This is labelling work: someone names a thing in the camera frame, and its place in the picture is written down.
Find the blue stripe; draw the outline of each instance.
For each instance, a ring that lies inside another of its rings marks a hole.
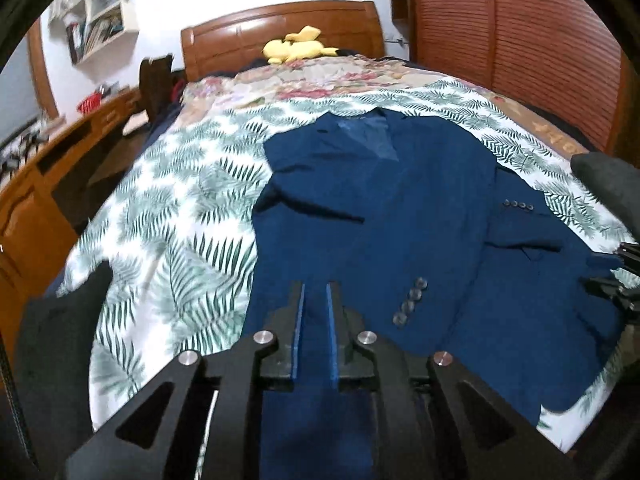
[[[334,302],[331,299],[331,287],[326,285],[326,304],[329,307],[329,351],[331,359],[331,383],[338,387],[338,344],[335,340]]]
[[[296,314],[296,333],[293,336],[293,348],[291,349],[291,379],[298,376],[298,347],[300,346],[300,327],[302,327],[302,308],[305,306],[305,284],[302,284],[300,300],[298,301],[298,313]]]

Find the bed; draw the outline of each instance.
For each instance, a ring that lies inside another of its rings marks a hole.
[[[260,57],[267,41],[308,24],[322,30],[324,44],[360,55],[210,75],[240,70]],[[181,38],[189,82],[182,107],[175,120],[156,124],[157,140],[70,252],[58,289],[77,288],[102,259],[114,269],[90,367],[96,430],[177,353],[221,351],[239,337],[258,257],[251,211],[270,177],[262,143],[327,111],[348,116],[385,107],[446,118],[542,190],[552,211],[591,249],[611,252],[633,241],[571,174],[568,158],[585,149],[551,123],[459,79],[376,60],[384,45],[373,2],[261,7],[186,28]],[[635,279],[622,270],[618,277],[629,284]],[[216,287],[230,281],[232,299],[217,297]],[[542,409],[540,432],[569,451],[621,368],[619,350],[571,410]]]

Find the jacket button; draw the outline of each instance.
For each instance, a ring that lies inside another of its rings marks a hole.
[[[420,301],[422,299],[422,291],[419,288],[409,290],[408,297],[411,301]]]
[[[424,278],[416,278],[414,286],[415,288],[424,290],[425,288],[427,288],[427,280],[425,280]]]
[[[403,314],[411,314],[415,310],[415,301],[404,300],[400,306],[400,311]]]
[[[396,312],[393,318],[394,325],[398,328],[402,328],[404,325],[406,325],[406,319],[406,314],[404,314],[403,312]]]

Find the yellow plush toy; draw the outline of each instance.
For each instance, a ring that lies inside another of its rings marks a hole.
[[[311,59],[318,56],[337,56],[337,48],[325,47],[316,38],[320,31],[307,25],[297,34],[287,34],[282,40],[267,43],[262,50],[269,64],[281,64],[297,59]]]

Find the metal screw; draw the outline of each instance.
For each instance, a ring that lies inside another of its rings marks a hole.
[[[181,365],[190,366],[198,360],[198,353],[193,350],[185,350],[178,357],[178,362]]]
[[[360,341],[363,345],[373,345],[378,339],[378,336],[375,332],[370,332],[369,330],[365,330],[364,332],[360,332],[358,334],[358,341]]]
[[[268,330],[260,330],[260,332],[256,332],[254,334],[254,341],[258,343],[258,345],[266,345],[273,340],[273,333]]]
[[[453,362],[453,355],[449,352],[436,352],[433,360],[438,366],[449,366]]]

